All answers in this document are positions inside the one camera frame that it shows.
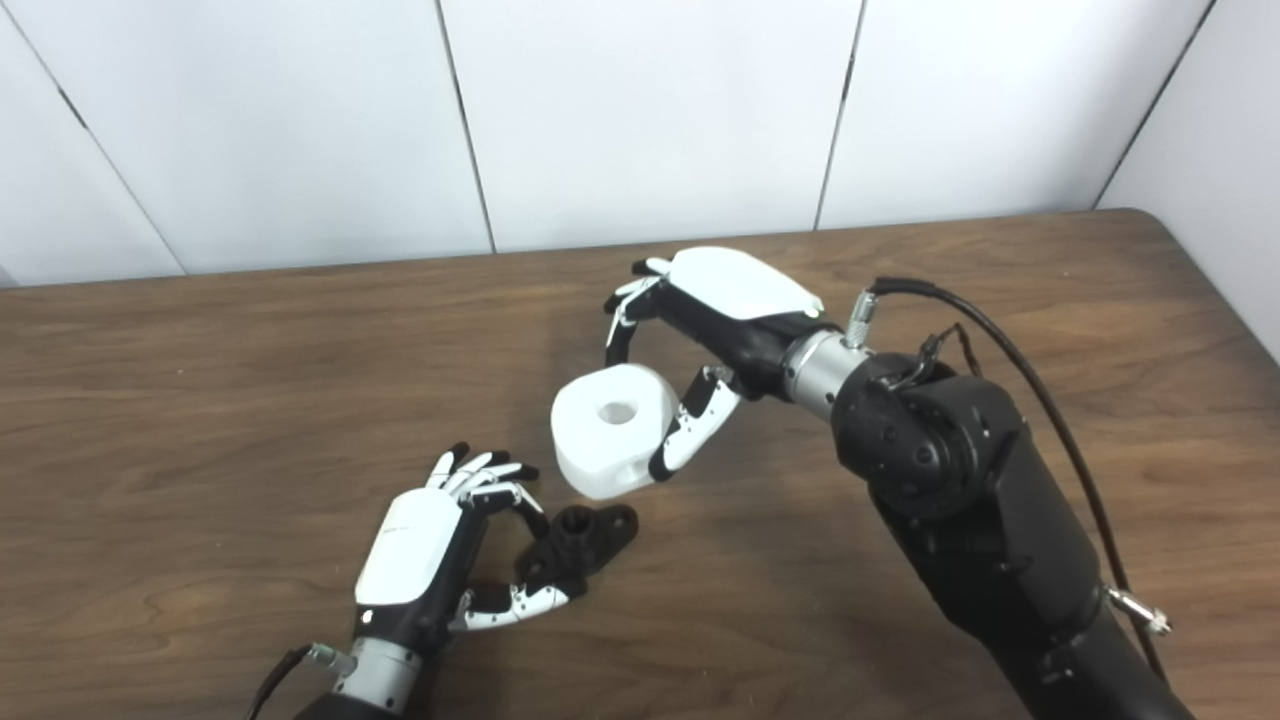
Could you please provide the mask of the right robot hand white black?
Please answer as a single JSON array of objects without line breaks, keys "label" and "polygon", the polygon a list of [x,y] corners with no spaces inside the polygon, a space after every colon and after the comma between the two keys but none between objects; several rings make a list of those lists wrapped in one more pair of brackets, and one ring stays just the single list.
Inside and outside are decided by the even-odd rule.
[{"label": "right robot hand white black", "polygon": [[815,334],[836,331],[822,300],[753,255],[726,247],[685,249],[632,265],[634,281],[604,302],[612,316],[607,366],[628,361],[641,323],[662,320],[710,352],[680,398],[646,473],[662,483],[722,428],[741,401],[796,400],[788,360]]}]

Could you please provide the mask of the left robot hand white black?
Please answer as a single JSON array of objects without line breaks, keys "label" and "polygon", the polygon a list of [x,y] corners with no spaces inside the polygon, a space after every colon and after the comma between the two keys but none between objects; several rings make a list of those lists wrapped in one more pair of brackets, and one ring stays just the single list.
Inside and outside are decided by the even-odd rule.
[{"label": "left robot hand white black", "polygon": [[506,451],[448,448],[424,486],[397,496],[383,518],[355,585],[355,639],[385,641],[426,660],[461,633],[521,623],[585,596],[581,578],[468,582],[490,516],[517,512],[535,539],[548,536],[550,521],[524,486],[538,475]]}]

